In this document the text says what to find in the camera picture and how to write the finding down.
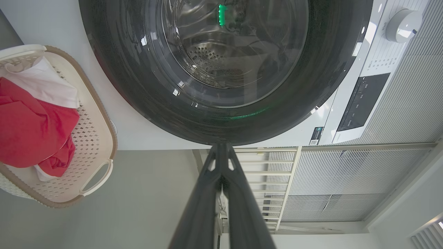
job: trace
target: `washing machine door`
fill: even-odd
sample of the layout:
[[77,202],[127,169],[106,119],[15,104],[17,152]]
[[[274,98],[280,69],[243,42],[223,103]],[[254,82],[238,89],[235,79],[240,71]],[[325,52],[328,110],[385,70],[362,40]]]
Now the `washing machine door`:
[[106,75],[140,114],[202,144],[250,144],[337,89],[371,0],[80,0]]

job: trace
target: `door glass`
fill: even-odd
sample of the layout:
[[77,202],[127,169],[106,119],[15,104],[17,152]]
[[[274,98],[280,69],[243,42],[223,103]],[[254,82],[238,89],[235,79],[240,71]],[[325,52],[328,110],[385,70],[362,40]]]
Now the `door glass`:
[[307,7],[307,0],[165,0],[162,50],[185,72],[174,73],[186,94],[222,108],[249,105],[297,63]]

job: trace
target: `control panel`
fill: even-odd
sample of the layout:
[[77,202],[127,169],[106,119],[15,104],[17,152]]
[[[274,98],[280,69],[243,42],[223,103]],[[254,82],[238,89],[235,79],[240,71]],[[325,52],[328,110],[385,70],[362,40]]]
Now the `control panel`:
[[358,78],[345,113],[338,126],[338,132],[365,125],[389,75],[390,74],[387,73]]

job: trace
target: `basket handle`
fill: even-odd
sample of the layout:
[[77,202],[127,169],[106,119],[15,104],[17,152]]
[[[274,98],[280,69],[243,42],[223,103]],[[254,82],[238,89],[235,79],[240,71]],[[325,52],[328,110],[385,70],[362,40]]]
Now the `basket handle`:
[[[103,165],[107,164],[108,165],[108,170],[106,170],[105,175],[100,179],[100,181],[98,181],[94,186],[92,186],[90,189],[83,191],[83,188],[86,187],[86,185],[89,183],[89,181],[92,179],[92,177],[94,177],[94,175],[101,169],[101,167],[103,167]],[[87,196],[92,194],[95,190],[97,190],[98,188],[100,188],[109,178],[109,176],[112,173],[112,168],[113,168],[113,160],[112,159],[107,159],[106,162],[102,163],[100,165],[100,167],[98,167],[98,169],[94,172],[94,174],[92,174],[92,176],[89,177],[89,179],[86,181],[86,183],[82,186],[82,188],[80,189],[80,195],[83,196]]]
[[46,51],[46,47],[38,44],[21,45],[0,50],[0,60],[23,56],[32,52]]

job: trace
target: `green indicator light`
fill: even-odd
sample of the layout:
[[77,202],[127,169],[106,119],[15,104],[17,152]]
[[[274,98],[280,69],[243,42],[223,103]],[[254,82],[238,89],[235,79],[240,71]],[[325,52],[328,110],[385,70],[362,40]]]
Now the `green indicator light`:
[[218,22],[220,24],[220,26],[224,26],[226,21],[225,21],[225,10],[226,10],[226,6],[225,5],[219,5],[218,6]]
[[242,118],[246,118],[246,117],[250,117],[250,116],[255,116],[255,115],[259,114],[259,113],[262,113],[262,112],[266,111],[268,108],[269,107],[264,108],[262,110],[258,110],[258,111],[254,112],[254,113],[247,114],[247,115],[236,116],[236,117],[229,117],[228,119],[230,119],[230,120],[238,120],[238,119],[242,119]]

